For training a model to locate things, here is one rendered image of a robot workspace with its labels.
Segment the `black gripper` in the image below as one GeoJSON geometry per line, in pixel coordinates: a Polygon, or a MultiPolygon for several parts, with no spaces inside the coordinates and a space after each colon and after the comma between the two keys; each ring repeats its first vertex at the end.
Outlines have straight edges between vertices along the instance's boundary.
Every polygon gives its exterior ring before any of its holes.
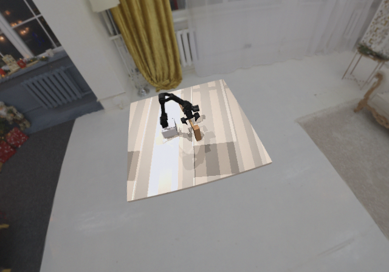
{"type": "Polygon", "coordinates": [[[197,119],[200,117],[200,115],[199,115],[198,112],[194,113],[194,115],[192,113],[191,114],[187,114],[187,118],[182,117],[181,121],[182,121],[183,124],[187,124],[186,120],[192,119],[193,117],[195,118],[195,122],[196,122],[197,119]]]}

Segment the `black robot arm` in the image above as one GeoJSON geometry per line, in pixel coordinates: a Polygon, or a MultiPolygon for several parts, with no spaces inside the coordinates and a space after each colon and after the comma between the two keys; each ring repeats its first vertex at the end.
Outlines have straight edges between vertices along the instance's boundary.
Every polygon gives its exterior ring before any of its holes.
{"type": "Polygon", "coordinates": [[[165,113],[165,102],[167,102],[169,100],[173,100],[173,101],[177,102],[178,104],[182,105],[184,114],[186,114],[186,116],[187,116],[187,114],[191,114],[192,111],[193,112],[199,111],[198,105],[193,106],[192,103],[190,103],[189,101],[182,100],[181,98],[179,98],[178,96],[175,96],[172,93],[167,93],[167,92],[160,93],[159,94],[159,103],[161,105],[161,110],[162,110],[162,114],[160,117],[160,124],[161,124],[162,128],[168,127],[167,113],[165,113]],[[168,96],[169,98],[165,99],[165,96],[168,96]]]}

